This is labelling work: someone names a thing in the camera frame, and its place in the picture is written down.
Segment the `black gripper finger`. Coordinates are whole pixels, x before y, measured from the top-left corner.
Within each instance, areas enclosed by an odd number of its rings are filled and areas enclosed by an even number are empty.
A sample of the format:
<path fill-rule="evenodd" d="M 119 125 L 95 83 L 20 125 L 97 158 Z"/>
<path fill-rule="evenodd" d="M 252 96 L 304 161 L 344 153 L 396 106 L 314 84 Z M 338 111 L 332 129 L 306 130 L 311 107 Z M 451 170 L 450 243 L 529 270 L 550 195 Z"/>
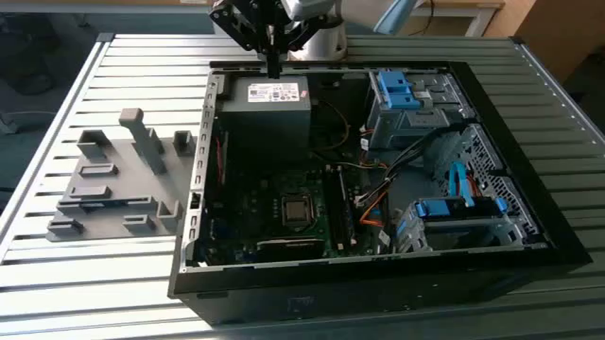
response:
<path fill-rule="evenodd" d="M 286 26 L 292 22 L 280 15 L 273 23 L 272 31 L 272 78 L 279 79 L 282 66 L 280 60 L 287 52 L 299 50 L 314 34 L 323 28 L 327 21 L 327 16 L 319 15 L 304 19 L 290 30 Z"/>
<path fill-rule="evenodd" d="M 273 48 L 267 35 L 267 23 L 259 4 L 213 4 L 208 16 L 245 51 L 255 51 L 263 58 L 267 77 L 273 78 Z"/>

